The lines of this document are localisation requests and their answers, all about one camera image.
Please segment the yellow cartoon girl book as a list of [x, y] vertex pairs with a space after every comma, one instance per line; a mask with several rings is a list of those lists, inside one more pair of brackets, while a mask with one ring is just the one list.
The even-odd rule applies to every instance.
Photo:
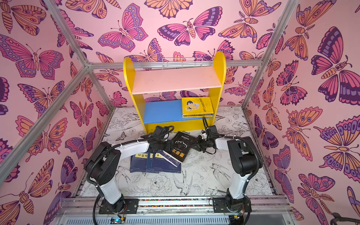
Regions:
[[207, 113], [207, 114], [183, 114], [183, 118], [212, 118], [214, 116], [213, 113]]

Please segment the black Murphy's law book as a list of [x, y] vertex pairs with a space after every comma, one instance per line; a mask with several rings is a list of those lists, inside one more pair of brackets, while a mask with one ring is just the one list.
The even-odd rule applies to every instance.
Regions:
[[170, 148], [164, 150], [164, 154], [179, 163], [183, 163], [191, 147], [196, 142], [195, 137], [184, 132], [178, 132], [170, 141]]

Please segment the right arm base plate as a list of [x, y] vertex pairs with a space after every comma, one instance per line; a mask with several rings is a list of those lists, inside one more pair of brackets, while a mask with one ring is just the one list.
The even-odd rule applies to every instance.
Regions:
[[230, 197], [211, 198], [211, 205], [215, 213], [248, 213], [252, 212], [251, 201], [245, 197], [242, 199], [232, 199]]

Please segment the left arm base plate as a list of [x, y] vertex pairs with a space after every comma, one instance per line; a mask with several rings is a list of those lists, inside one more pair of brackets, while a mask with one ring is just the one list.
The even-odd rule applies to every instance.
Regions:
[[105, 214], [136, 214], [138, 210], [139, 199], [120, 199], [115, 204], [109, 204], [106, 200], [103, 200], [98, 213], [100, 215]]

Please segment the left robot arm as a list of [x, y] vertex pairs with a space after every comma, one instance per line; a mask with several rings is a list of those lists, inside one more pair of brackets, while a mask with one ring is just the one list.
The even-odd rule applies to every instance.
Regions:
[[156, 126], [154, 132], [139, 139], [119, 144], [101, 142], [97, 146], [84, 166], [87, 172], [86, 180], [95, 186], [111, 212], [121, 212], [125, 207], [123, 194], [115, 181], [119, 162], [136, 154], [169, 148], [171, 141], [167, 140], [167, 137], [173, 131], [174, 126]]

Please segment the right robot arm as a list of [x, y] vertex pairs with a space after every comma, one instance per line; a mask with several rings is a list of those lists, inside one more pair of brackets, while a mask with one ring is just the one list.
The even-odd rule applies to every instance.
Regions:
[[216, 126], [206, 125], [202, 134], [196, 139], [195, 146], [202, 152], [213, 148], [229, 153], [235, 177], [225, 196], [226, 207], [231, 212], [251, 211], [251, 202], [246, 196], [247, 186], [263, 166], [252, 138], [226, 136], [219, 134]]

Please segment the yellow cartoon boy book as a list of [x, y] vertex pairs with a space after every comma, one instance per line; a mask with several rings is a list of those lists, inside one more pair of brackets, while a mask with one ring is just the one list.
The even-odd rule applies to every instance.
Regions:
[[181, 106], [182, 114], [214, 114], [210, 97], [184, 97]]

